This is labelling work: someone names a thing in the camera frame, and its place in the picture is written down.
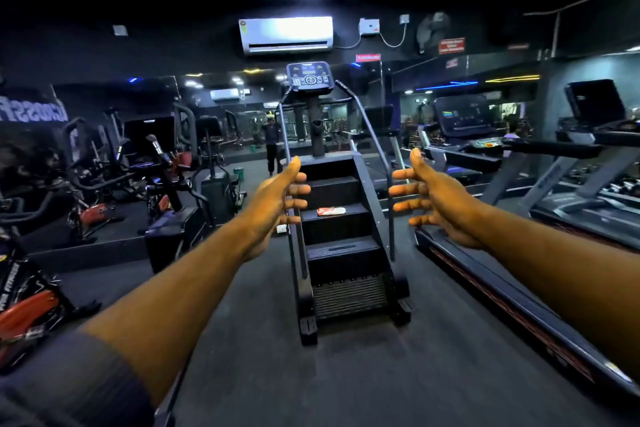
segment stair climber console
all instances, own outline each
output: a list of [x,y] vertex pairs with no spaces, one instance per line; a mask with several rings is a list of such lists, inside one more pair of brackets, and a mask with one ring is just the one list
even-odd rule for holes
[[[396,325],[404,325],[411,320],[411,306],[406,275],[395,262],[392,198],[387,220],[362,155],[357,151],[324,154],[319,95],[338,86],[355,100],[391,186],[391,170],[380,142],[358,97],[339,80],[334,81],[327,63],[289,64],[287,75],[292,86],[278,105],[280,118],[286,108],[306,106],[312,140],[312,155],[301,157],[300,169],[311,186],[308,207],[289,211],[300,214],[302,221],[289,231],[301,341],[316,344],[319,325],[364,312],[386,311]],[[290,162],[286,126],[281,125]],[[327,207],[344,208],[344,213],[320,216],[318,208]]]

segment black pants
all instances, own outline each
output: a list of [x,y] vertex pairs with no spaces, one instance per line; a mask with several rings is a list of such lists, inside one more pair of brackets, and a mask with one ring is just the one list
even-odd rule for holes
[[269,167],[269,172],[273,172],[273,161],[278,163],[278,174],[282,172],[282,164],[280,164],[280,159],[278,159],[278,146],[276,144],[267,144],[267,164]]

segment forearm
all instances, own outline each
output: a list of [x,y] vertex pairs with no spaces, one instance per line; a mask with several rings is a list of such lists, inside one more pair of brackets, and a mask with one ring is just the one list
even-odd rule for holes
[[467,224],[506,269],[640,378],[640,257],[482,204]]
[[236,218],[197,248],[88,321],[159,405],[184,366],[248,249]]

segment blue led light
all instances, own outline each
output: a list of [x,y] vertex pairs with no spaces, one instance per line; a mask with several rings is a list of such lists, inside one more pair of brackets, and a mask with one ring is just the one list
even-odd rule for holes
[[457,83],[455,85],[443,85],[443,86],[429,86],[427,88],[416,88],[416,91],[420,91],[420,90],[436,90],[438,88],[453,88],[456,86],[469,86],[469,85],[477,85],[478,82],[477,81],[468,81],[466,83]]

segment white cord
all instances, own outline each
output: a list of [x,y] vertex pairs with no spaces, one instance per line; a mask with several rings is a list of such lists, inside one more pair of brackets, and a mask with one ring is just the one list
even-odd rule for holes
[[386,45],[388,45],[390,48],[399,48],[400,46],[402,46],[402,43],[404,42],[404,38],[406,37],[406,22],[404,23],[404,31],[402,33],[402,41],[400,41],[400,44],[396,44],[395,46],[392,46],[391,44],[389,44],[388,42],[385,41],[385,37],[382,35],[382,33],[380,33],[380,37],[382,38],[382,42],[384,42]]
[[362,41],[362,34],[358,38],[358,42],[356,42],[353,46],[347,46],[345,48],[342,48],[340,46],[334,46],[334,48],[336,48],[336,49],[352,49],[352,48],[356,47],[361,41]]

